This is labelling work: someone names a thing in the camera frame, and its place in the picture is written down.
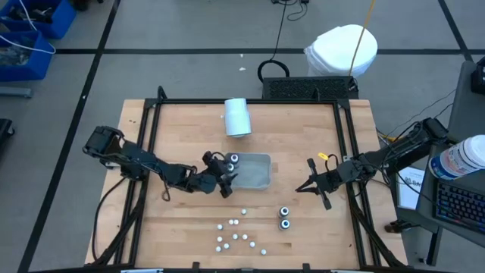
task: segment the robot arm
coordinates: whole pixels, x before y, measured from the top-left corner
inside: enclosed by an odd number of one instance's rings
[[[227,160],[215,158],[207,151],[202,161],[208,166],[204,171],[197,173],[196,166],[183,164],[169,164],[157,158],[153,153],[147,152],[135,143],[124,139],[120,130],[98,126],[83,152],[99,161],[106,167],[109,163],[120,165],[121,175],[131,180],[142,180],[152,171],[169,186],[187,193],[200,191],[212,193],[219,184],[223,198],[227,198],[232,190],[232,179],[237,174],[229,174]]]
[[[422,146],[433,143],[444,143],[448,140],[447,129],[436,119],[427,118],[418,122],[411,132],[388,146],[373,152],[357,155],[338,165],[335,170],[318,174],[312,158],[307,160],[311,175],[307,181],[296,189],[298,193],[315,193],[322,196],[326,209],[331,209],[330,201],[325,193],[332,193],[340,185],[359,180],[371,179],[381,165],[398,161]]]

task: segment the wooden table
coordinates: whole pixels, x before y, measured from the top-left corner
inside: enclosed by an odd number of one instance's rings
[[[119,128],[136,142],[142,115],[142,100],[127,100]],[[379,149],[374,119],[367,100],[351,101],[355,134],[360,152]],[[252,134],[242,139],[225,136],[224,104],[162,105],[155,154],[166,162],[182,162],[204,167],[201,157],[207,150],[220,152],[264,152],[271,156],[271,185],[264,191],[234,190],[227,199],[212,194],[171,190],[172,201],[161,200],[163,183],[150,175],[136,267],[191,268],[358,268],[354,234],[345,187],[329,195],[333,208],[324,209],[319,196],[295,193],[310,174],[306,159],[314,158],[319,172],[324,162],[319,152],[336,154],[340,148],[331,105],[249,105]],[[348,153],[350,142],[345,116],[341,112]],[[145,134],[148,145],[149,131]],[[330,168],[335,168],[332,160]],[[103,194],[120,179],[119,170],[108,171]],[[106,200],[99,214],[96,249],[98,254],[119,229],[128,183],[122,184]],[[388,234],[384,225],[396,220],[390,190],[382,184],[367,186],[374,226],[387,247],[407,264],[400,234]],[[277,211],[288,206],[291,228],[278,230]],[[242,208],[248,210],[241,215]],[[227,221],[238,218],[239,225]],[[224,224],[218,231],[217,224]],[[249,240],[233,240],[232,234],[248,234]],[[367,263],[371,264],[368,237],[363,231]],[[216,253],[222,236],[228,250]],[[249,247],[249,241],[256,248]],[[124,259],[130,248],[127,236]],[[268,254],[262,256],[261,249]],[[86,262],[91,262],[90,251]]]

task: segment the white cup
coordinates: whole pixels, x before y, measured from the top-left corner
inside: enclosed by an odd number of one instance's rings
[[[251,133],[251,118],[249,116],[246,99],[227,99],[224,101],[226,113],[226,135],[229,137],[243,137]]]

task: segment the floor tile line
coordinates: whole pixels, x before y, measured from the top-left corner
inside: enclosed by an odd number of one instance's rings
[[[91,67],[87,74],[86,82],[84,83],[83,90],[77,102],[76,109],[74,110],[74,114],[70,122],[70,126],[67,131],[64,144],[62,145],[61,153],[55,165],[55,169],[52,174],[51,181],[49,182],[47,192],[45,193],[44,200],[42,201],[39,214],[37,215],[36,222],[33,226],[32,233],[30,234],[25,251],[23,252],[23,256],[20,261],[17,272],[21,272],[21,273],[28,272],[30,265],[32,263],[33,257],[36,253],[36,248],[39,244],[39,240],[42,235],[42,231],[44,229],[45,223],[47,221],[47,217],[49,215],[49,210],[52,206],[52,202],[54,201],[55,193],[57,191],[59,182],[61,180],[61,175],[66,165],[67,157],[69,156],[70,148],[72,147],[74,137],[76,136],[77,128],[79,126],[80,119],[83,114],[84,106],[86,105],[89,91],[91,90],[92,83],[95,79],[99,62],[101,61],[103,50],[106,46],[106,42],[108,41],[108,36],[113,26],[114,18],[116,17],[119,4],[120,4],[120,0],[114,0],[113,6],[111,8],[111,12],[108,17],[108,21],[106,22],[102,37],[98,44],[98,48],[96,49],[95,57],[91,63]]]
[[[105,49],[106,55],[224,55],[224,54],[273,54],[274,49]],[[481,54],[485,49],[469,49]],[[95,54],[96,49],[58,49],[57,54]],[[303,49],[282,48],[277,54],[303,54]],[[378,49],[378,55],[460,55],[461,49]]]
[[[465,60],[472,61],[471,54],[468,51],[467,45],[465,44],[465,41],[460,34],[460,31],[458,30],[458,26],[456,26],[455,19],[453,19],[452,13],[449,11],[448,5],[446,4],[445,0],[438,0],[438,3],[440,4],[446,21],[448,21],[449,28],[453,32],[453,36],[455,37],[456,42],[458,43],[458,46],[460,47],[462,54],[465,57]]]

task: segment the blue bin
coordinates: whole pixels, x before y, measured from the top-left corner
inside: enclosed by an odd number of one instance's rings
[[[30,3],[34,2],[46,3],[57,7],[52,15],[52,24],[33,21],[33,25],[37,30],[42,32],[47,38],[60,39],[64,37],[76,17],[76,11],[68,0],[22,0],[22,2],[27,10],[29,9]],[[0,23],[3,23],[12,32],[32,30],[29,22],[26,20],[1,19],[1,17],[6,16],[10,12],[13,5],[21,6],[19,0],[9,0],[3,9],[0,10]]]
[[[0,35],[12,42],[21,42],[21,37],[24,36],[28,39],[36,41],[34,45],[35,49],[43,49],[47,52],[51,52],[53,50],[49,43],[42,38],[42,34],[38,31],[0,33]],[[9,45],[9,43],[3,39],[0,39],[0,47],[6,47]],[[51,58],[51,54],[32,51],[30,53],[29,61],[25,65],[0,65],[0,81],[41,80],[47,73],[47,68],[49,68]]]

